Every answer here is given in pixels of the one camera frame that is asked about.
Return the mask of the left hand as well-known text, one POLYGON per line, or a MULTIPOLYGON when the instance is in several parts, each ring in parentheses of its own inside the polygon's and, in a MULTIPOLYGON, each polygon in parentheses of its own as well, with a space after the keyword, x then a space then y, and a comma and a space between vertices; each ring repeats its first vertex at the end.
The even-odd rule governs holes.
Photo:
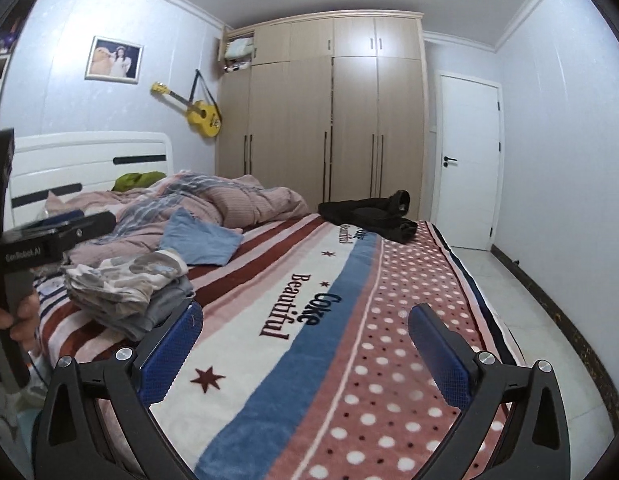
POLYGON ((16 315, 0 308, 0 330, 7 330, 11 339, 18 342, 25 351, 32 350, 36 344, 39 308, 40 300, 36 290, 21 300, 16 315))

